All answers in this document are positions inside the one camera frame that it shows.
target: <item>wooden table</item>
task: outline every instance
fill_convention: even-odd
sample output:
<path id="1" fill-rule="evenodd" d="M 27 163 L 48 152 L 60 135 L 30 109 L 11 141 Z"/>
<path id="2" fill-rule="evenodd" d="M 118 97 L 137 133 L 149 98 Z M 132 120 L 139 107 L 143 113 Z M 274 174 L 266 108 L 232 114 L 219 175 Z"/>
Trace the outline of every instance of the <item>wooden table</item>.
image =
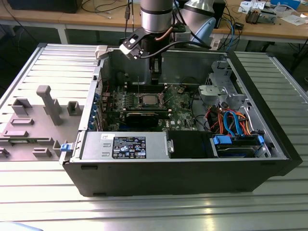
<path id="1" fill-rule="evenodd" d="M 292 42 L 303 43 L 308 38 L 308 24 L 295 26 L 280 18 L 277 18 L 275 24 L 249 24 L 245 21 L 246 14 L 239 13 L 239 4 L 241 0 L 227 0 L 228 9 L 236 22 L 244 24 L 241 40 L 258 40 L 273 42 Z M 308 7 L 300 5 L 298 11 L 308 12 Z M 224 38 L 230 32 L 226 21 L 222 21 L 218 29 L 214 29 L 213 34 L 216 38 Z"/>
<path id="2" fill-rule="evenodd" d="M 112 0 L 95 0 L 95 4 L 110 3 Z M 276 24 L 257 24 L 252 25 L 245 22 L 245 14 L 238 13 L 238 7 L 241 0 L 228 0 L 228 8 L 231 15 L 236 19 L 236 22 L 244 24 L 241 40 L 260 40 L 260 41 L 276 41 L 276 42 L 292 42 L 304 43 L 308 38 L 308 25 L 295 26 L 287 23 L 281 19 L 277 19 Z M 37 27 L 51 27 L 58 30 L 61 43 L 69 43 L 66 34 L 67 29 L 85 29 L 85 30 L 99 30 L 99 31 L 124 31 L 125 7 L 118 8 L 111 11 L 108 16 L 111 19 L 102 17 L 97 13 L 86 12 L 79 9 L 76 14 L 57 13 L 57 12 L 40 12 L 40 11 L 16 11 L 12 10 L 9 4 L 5 1 L 6 7 L 10 13 L 23 26 L 37 26 Z M 101 10 L 107 10 L 116 6 L 126 4 L 126 0 L 119 0 L 111 6 L 101 7 Z M 84 6 L 87 10 L 93 11 L 92 2 L 86 3 Z M 298 10 L 308 11 L 308 7 L 300 6 Z M 140 19 L 140 5 L 134 4 L 134 26 L 135 28 L 141 26 Z M 0 24 L 3 25 L 18 25 L 11 15 L 5 10 L 0 1 Z M 132 29 L 132 20 L 128 22 L 128 32 Z M 211 37 L 213 41 L 220 41 L 229 34 L 230 30 L 225 21 L 222 21 L 218 29 L 214 29 Z"/>

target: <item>warning label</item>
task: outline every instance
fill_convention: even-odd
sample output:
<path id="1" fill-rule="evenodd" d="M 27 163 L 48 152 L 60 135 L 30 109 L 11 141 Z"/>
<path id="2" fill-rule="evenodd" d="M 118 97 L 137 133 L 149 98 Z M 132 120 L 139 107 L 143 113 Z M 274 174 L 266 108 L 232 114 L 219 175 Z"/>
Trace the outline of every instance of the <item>warning label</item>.
<path id="1" fill-rule="evenodd" d="M 145 159 L 145 137 L 114 137 L 113 159 Z"/>

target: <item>floor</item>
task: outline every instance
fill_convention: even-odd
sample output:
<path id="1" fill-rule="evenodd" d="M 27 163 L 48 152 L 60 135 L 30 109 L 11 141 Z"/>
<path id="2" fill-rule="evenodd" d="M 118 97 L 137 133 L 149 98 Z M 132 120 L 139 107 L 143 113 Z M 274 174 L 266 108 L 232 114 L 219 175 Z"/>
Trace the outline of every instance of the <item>floor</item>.
<path id="1" fill-rule="evenodd" d="M 55 29 L 34 27 L 26 27 L 26 29 L 39 42 L 60 43 Z M 27 31 L 18 26 L 14 30 L 16 35 L 10 37 L 4 35 L 0 28 L 0 37 L 2 36 L 0 39 L 0 95 L 5 92 L 37 46 L 37 43 L 28 35 Z M 119 39 L 123 36 L 124 33 L 121 32 L 69 30 L 69 38 L 72 44 L 118 45 Z M 258 52 L 263 44 L 264 42 L 251 42 L 247 47 L 247 51 Z M 290 68 L 295 51 L 288 44 L 276 43 L 275 45 L 270 45 L 267 52 L 273 53 L 286 69 Z M 305 63 L 307 63 L 307 60 L 304 60 L 296 69 L 293 77 L 307 91 L 308 85 L 304 83 L 304 77 L 308 76 L 308 65 Z"/>

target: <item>slotted metal surface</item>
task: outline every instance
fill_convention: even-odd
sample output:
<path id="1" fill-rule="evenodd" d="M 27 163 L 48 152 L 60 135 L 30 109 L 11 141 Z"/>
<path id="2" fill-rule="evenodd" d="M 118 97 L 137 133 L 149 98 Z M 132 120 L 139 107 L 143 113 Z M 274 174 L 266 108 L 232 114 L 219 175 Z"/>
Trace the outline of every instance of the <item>slotted metal surface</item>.
<path id="1" fill-rule="evenodd" d="M 273 105 L 277 114 L 286 110 Z M 308 135 L 287 127 L 290 137 Z M 58 162 L 0 162 L 0 221 L 45 231 L 307 230 L 308 151 L 295 146 L 303 164 L 250 193 L 87 198 Z"/>
<path id="2" fill-rule="evenodd" d="M 236 52 L 236 55 L 297 151 L 308 154 L 306 93 L 276 58 L 255 52 Z"/>
<path id="3" fill-rule="evenodd" d="M 78 101 L 84 105 L 93 70 L 97 66 L 96 46 L 48 44 L 37 48 L 19 76 L 19 81 L 0 109 L 0 132 L 14 113 L 11 105 L 16 98 L 27 98 L 31 104 L 43 105 L 36 94 L 39 85 L 49 85 L 51 96 L 60 105 Z"/>

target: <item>motherboard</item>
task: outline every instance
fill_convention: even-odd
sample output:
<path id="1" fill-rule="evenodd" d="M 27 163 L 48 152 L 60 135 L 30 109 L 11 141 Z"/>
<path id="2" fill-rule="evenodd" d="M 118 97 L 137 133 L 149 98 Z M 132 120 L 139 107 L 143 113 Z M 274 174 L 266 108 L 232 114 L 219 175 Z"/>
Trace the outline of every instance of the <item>motherboard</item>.
<path id="1" fill-rule="evenodd" d="M 96 130 L 197 130 L 191 113 L 192 91 L 181 85 L 123 86 L 105 92 Z"/>

